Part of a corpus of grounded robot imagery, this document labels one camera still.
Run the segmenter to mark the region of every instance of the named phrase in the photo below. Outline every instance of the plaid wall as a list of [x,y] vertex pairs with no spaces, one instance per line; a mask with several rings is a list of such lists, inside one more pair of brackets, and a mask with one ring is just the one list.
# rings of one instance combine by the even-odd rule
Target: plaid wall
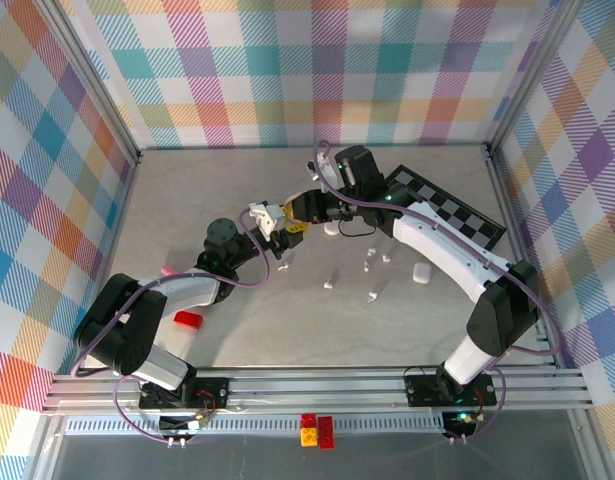
[[0,1],[0,478],[73,356],[129,166],[32,0]]
[[588,0],[514,134],[507,187],[615,458],[615,0]]
[[480,143],[558,3],[63,0],[135,138],[160,148]]

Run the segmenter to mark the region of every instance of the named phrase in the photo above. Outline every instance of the cable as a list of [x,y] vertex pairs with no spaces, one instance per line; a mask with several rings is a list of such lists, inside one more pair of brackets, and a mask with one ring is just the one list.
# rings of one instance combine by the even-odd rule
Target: cable
[[256,240],[256,237],[245,226],[243,217],[247,213],[249,213],[249,209],[242,211],[242,213],[238,216],[238,223],[240,223],[240,226],[243,228],[245,234],[249,237],[249,240],[251,240],[256,250],[258,250],[258,252],[260,252],[260,255],[263,257],[263,261],[265,262],[265,275],[263,276],[262,280],[259,280],[258,282],[255,282],[255,283],[243,283],[243,282],[238,282],[236,280],[231,280],[229,278],[221,277],[220,275],[215,275],[213,273],[205,273],[205,272],[176,273],[174,275],[167,275],[165,277],[160,277],[156,280],[152,280],[151,282],[147,283],[146,285],[143,285],[138,290],[136,290],[133,293],[133,295],[129,297],[129,299],[124,303],[124,305],[120,307],[120,309],[112,317],[109,323],[107,323],[107,325],[105,325],[105,327],[100,331],[100,333],[98,333],[98,335],[96,335],[94,339],[91,342],[89,342],[89,345],[87,345],[87,347],[85,347],[82,350],[82,352],[76,359],[74,366],[71,369],[71,372],[70,372],[71,376],[74,378],[83,378],[83,377],[89,377],[91,375],[95,375],[100,372],[106,372],[108,370],[111,370],[110,368],[103,367],[103,368],[94,368],[94,369],[90,369],[86,371],[80,371],[80,366],[85,361],[85,358],[87,358],[87,356],[94,350],[94,348],[96,348],[96,346],[100,343],[100,341],[105,337],[105,335],[107,335],[111,331],[111,329],[114,328],[114,325],[118,323],[120,318],[127,312],[127,310],[129,310],[129,307],[132,306],[132,304],[136,301],[136,299],[138,299],[138,297],[140,297],[144,292],[146,292],[150,288],[153,288],[165,282],[170,282],[173,280],[180,280],[183,278],[213,278],[214,280],[217,280],[219,282],[224,282],[224,283],[228,283],[229,285],[234,285],[236,287],[247,288],[247,289],[258,288],[264,285],[269,279],[269,273],[270,273],[269,260],[267,259],[267,256],[265,255],[265,251],[263,250],[262,245],[258,242],[258,240]]
[[475,432],[474,434],[469,436],[470,440],[473,440],[474,438],[480,437],[487,430],[489,430],[491,428],[491,426],[494,424],[494,422],[498,418],[498,415],[500,415],[500,412],[502,411],[503,407],[505,406],[505,402],[507,400],[507,380],[505,379],[505,375],[503,374],[503,372],[502,372],[502,370],[500,368],[494,368],[494,369],[492,369],[492,372],[496,372],[500,376],[500,381],[502,383],[502,387],[500,389],[500,400],[498,400],[498,407],[496,407],[496,410],[494,411],[494,414],[492,415],[491,419],[487,421],[485,426],[483,428],[481,428],[478,432]]
[[478,410],[478,415],[482,415],[483,407],[484,407],[484,404],[485,404],[485,401],[483,400],[483,394],[480,393],[480,390],[478,390],[478,389],[474,390],[474,393],[478,397],[478,403],[480,404],[480,409]]
[[349,234],[349,233],[345,233],[343,232],[343,229],[341,228],[341,224],[343,222],[346,222],[346,220],[343,220],[342,218],[340,220],[338,220],[338,231],[340,232],[340,234],[343,237],[347,237],[347,238],[358,238],[358,237],[368,237],[370,235],[373,235],[374,233],[376,233],[376,227],[374,227],[374,229],[371,232],[365,232],[365,233],[356,233],[356,234]]
[[403,378],[407,375],[407,372],[413,368],[417,368],[418,370],[420,370],[421,372],[423,372],[423,377],[426,377],[427,374],[425,373],[425,370],[423,369],[423,367],[419,367],[419,366],[415,366],[415,367],[407,367],[405,369],[405,371],[403,372]]
[[547,320],[549,321],[549,323],[550,323],[550,325],[551,325],[551,327],[552,327],[552,329],[554,331],[555,345],[551,349],[545,350],[545,351],[530,350],[528,348],[514,347],[514,346],[510,347],[509,350],[526,353],[528,355],[535,355],[537,357],[550,357],[550,356],[555,355],[555,354],[557,354],[558,352],[561,351],[562,343],[563,342],[562,342],[562,334],[560,332],[560,329],[558,328],[558,323],[552,317],[552,315],[549,313],[545,303],[541,300],[541,298],[536,293],[534,293],[532,291],[531,288],[529,288],[527,285],[525,285],[519,279],[514,277],[508,271],[503,270],[502,268],[500,268],[498,265],[494,264],[493,262],[489,262],[489,260],[487,260],[487,258],[485,256],[483,256],[483,254],[478,249],[473,248],[470,244],[468,244],[462,238],[460,238],[459,235],[456,235],[454,232],[452,232],[451,230],[445,228],[443,225],[440,225],[440,224],[437,225],[433,220],[425,217],[424,215],[422,215],[422,214],[420,214],[420,213],[418,213],[418,212],[416,212],[414,210],[409,210],[408,208],[401,207],[400,205],[391,205],[391,204],[388,204],[388,203],[365,202],[365,201],[362,201],[362,200],[356,200],[354,198],[347,197],[346,195],[343,195],[342,193],[340,193],[338,190],[336,190],[334,187],[332,187],[332,185],[327,181],[327,179],[323,175],[322,171],[320,170],[320,166],[318,165],[318,161],[316,160],[318,158],[318,149],[320,147],[324,147],[325,148],[325,153],[324,153],[325,157],[331,151],[331,144],[328,141],[326,141],[326,140],[321,140],[320,142],[318,142],[317,144],[314,145],[314,148],[313,148],[313,159],[314,159],[313,164],[314,164],[314,169],[316,170],[316,175],[318,175],[318,178],[320,179],[322,184],[325,185],[327,190],[329,190],[329,192],[332,195],[334,195],[336,198],[338,198],[339,200],[342,200],[343,202],[346,202],[346,203],[349,203],[349,204],[352,204],[352,205],[356,205],[358,207],[363,207],[363,208],[380,208],[380,209],[384,209],[384,210],[392,210],[392,211],[395,211],[395,212],[399,212],[399,213],[402,213],[403,215],[410,216],[410,217],[413,217],[413,218],[415,218],[417,220],[420,220],[423,223],[429,225],[430,227],[437,228],[445,236],[447,236],[450,240],[452,240],[455,244],[457,244],[460,248],[466,250],[471,255],[476,257],[476,259],[478,259],[478,261],[480,261],[484,265],[488,265],[488,267],[491,270],[493,270],[495,273],[505,277],[507,280],[512,282],[518,288],[520,288],[523,291],[523,293],[525,293],[525,295],[527,295],[531,299],[531,301],[536,304],[536,306],[540,309],[540,311],[543,313],[543,315],[547,318]]
[[138,382],[142,381],[142,378],[137,377],[136,375],[125,375],[124,377],[120,378],[117,382],[116,385],[114,385],[114,394],[113,394],[113,401],[114,401],[114,407],[116,407],[116,411],[118,412],[118,415],[120,415],[122,417],[122,419],[127,422],[127,425],[129,425],[131,428],[133,428],[134,430],[136,430],[138,433],[140,433],[141,435],[149,438],[150,440],[155,440],[156,442],[160,442],[160,443],[165,443],[165,444],[169,444],[169,440],[166,440],[163,437],[159,437],[158,435],[154,435],[153,433],[149,433],[147,430],[144,430],[142,428],[140,428],[138,425],[136,425],[134,422],[132,422],[129,417],[127,415],[125,415],[125,412],[123,412],[123,409],[120,407],[120,404],[118,403],[118,389],[120,388],[120,386],[125,383],[127,380],[136,380]]

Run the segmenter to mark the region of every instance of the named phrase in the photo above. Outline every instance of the metal rail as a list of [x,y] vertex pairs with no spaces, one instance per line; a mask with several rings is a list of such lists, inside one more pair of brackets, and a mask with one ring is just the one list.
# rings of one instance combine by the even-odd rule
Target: metal rail
[[[591,397],[577,369],[550,366],[504,367],[510,410],[570,410],[591,408]],[[201,377],[230,378],[227,408],[220,414],[279,415],[313,412],[405,413],[458,411],[458,407],[429,409],[407,405],[404,368],[269,368],[199,370]],[[408,375],[434,375],[433,369],[414,368]],[[114,413],[113,375],[73,379],[55,377],[43,413],[49,415],[107,415]],[[501,388],[494,376],[494,387]],[[137,382],[121,386],[121,406],[138,409]],[[158,413],[149,410],[144,413]],[[176,409],[177,415],[193,411]]]

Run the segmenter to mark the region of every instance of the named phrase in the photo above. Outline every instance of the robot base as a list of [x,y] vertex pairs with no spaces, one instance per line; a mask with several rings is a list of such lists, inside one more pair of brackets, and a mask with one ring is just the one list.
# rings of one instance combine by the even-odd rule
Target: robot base
[[486,374],[478,375],[453,402],[441,394],[435,375],[407,375],[405,388],[410,407],[479,407],[481,403],[484,407],[496,405],[494,384],[491,376]]
[[[195,371],[181,384],[176,391],[166,390],[154,383],[145,383],[141,387],[140,401],[138,407],[141,410],[168,410],[184,408],[190,410],[201,410],[207,407],[214,409],[225,408],[229,395],[229,379],[221,377],[197,378]],[[215,405],[207,398],[212,398]]]

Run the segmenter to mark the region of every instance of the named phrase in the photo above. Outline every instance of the black and white checkered board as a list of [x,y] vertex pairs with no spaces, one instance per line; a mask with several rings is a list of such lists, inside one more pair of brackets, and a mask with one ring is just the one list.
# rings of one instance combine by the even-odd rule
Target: black and white checkered board
[[427,200],[443,220],[487,250],[494,248],[506,231],[505,227],[403,165],[387,177],[387,184],[392,183],[407,185]]

